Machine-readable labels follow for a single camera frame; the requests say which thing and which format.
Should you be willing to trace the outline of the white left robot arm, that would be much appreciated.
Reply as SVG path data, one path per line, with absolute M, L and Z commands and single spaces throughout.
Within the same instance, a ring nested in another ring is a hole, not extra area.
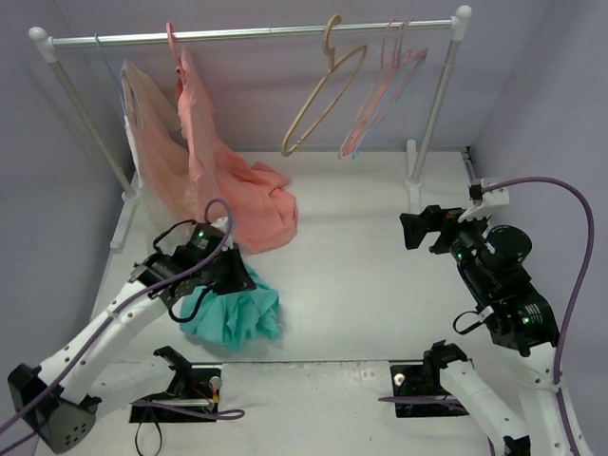
M 53 453 L 62 454 L 79 445 L 97 420 L 122 406 L 160 392 L 182 397 L 193 365 L 169 346 L 154 350 L 132 371 L 110 375 L 106 368 L 198 287 L 227 295 L 255 286 L 227 219 L 196 224 L 173 254 L 156 250 L 135 264 L 118 295 L 63 348 L 36 367 L 21 364 L 10 373 L 14 417 Z

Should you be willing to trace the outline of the teal t shirt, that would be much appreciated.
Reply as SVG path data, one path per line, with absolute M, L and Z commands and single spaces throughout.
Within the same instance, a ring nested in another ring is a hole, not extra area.
M 219 295 L 200 286 L 183 298 L 181 331 L 229 352 L 238 352 L 261 336 L 277 340 L 281 336 L 279 293 L 251 266 L 246 269 L 256 284 L 251 291 Z

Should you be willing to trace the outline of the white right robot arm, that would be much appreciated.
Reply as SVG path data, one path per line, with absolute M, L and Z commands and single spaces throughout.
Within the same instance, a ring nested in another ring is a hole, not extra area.
M 530 238 L 513 226 L 488 227 L 484 218 L 464 220 L 464 213 L 431 205 L 419 215 L 401 215 L 405 245 L 413 250 L 426 234 L 439 235 L 429 250 L 455 259 L 476 302 L 478 320 L 471 327 L 487 328 L 515 381 L 523 414 L 509 408 L 453 343 L 436 342 L 425 352 L 423 385 L 452 396 L 496 455 L 591 454 L 566 388 L 554 377 L 560 331 L 550 304 L 523 267 L 532 250 Z

